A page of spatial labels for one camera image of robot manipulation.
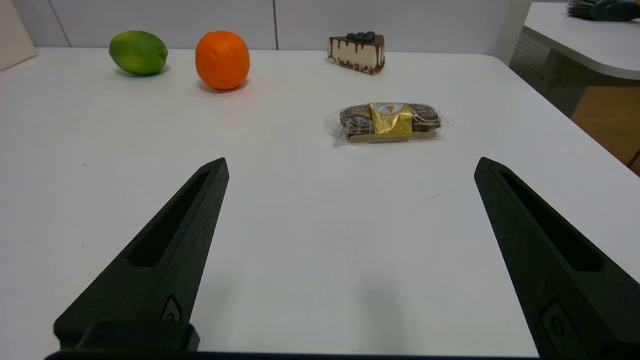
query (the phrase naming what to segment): white board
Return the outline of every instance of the white board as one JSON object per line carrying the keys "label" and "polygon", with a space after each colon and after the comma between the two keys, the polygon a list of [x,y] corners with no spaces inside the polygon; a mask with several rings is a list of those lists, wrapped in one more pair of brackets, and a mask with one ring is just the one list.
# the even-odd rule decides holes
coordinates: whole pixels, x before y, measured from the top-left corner
{"label": "white board", "polygon": [[0,70],[36,56],[11,0],[0,0]]}
{"label": "white board", "polygon": [[192,49],[204,34],[229,30],[250,49],[275,49],[272,0],[52,0],[74,47],[108,47],[128,30],[158,36],[169,48]]}

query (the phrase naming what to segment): packaged pastry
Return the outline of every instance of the packaged pastry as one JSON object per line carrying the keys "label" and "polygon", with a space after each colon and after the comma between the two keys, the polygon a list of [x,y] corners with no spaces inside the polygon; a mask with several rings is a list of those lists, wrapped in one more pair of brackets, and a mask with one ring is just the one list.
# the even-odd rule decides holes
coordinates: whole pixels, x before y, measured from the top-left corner
{"label": "packaged pastry", "polygon": [[429,105],[372,102],[331,114],[325,128],[338,144],[427,140],[440,137],[443,121]]}

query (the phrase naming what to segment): cake slice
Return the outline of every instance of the cake slice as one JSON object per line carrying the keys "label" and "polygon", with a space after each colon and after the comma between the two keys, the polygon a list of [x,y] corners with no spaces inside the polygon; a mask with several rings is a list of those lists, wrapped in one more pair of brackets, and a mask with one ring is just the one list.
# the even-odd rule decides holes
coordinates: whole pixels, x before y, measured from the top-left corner
{"label": "cake slice", "polygon": [[327,57],[342,67],[377,74],[385,66],[385,37],[373,31],[330,37]]}

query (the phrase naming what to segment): white table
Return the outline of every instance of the white table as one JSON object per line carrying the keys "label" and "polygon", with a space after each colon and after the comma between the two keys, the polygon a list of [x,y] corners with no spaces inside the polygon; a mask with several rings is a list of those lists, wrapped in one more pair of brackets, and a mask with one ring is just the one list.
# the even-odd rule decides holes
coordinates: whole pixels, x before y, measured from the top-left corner
{"label": "white table", "polygon": [[[249,83],[224,94],[188,50],[151,78],[75,48],[0,73],[3,359],[54,352],[57,316],[221,156],[201,350],[535,356],[474,183],[481,156],[640,279],[640,180],[499,60],[390,53],[368,76],[324,56],[253,51]],[[332,147],[323,117],[370,101],[426,102],[455,128]]]}
{"label": "white table", "polygon": [[533,3],[524,32],[591,70],[640,80],[640,22],[569,17],[566,3]]}

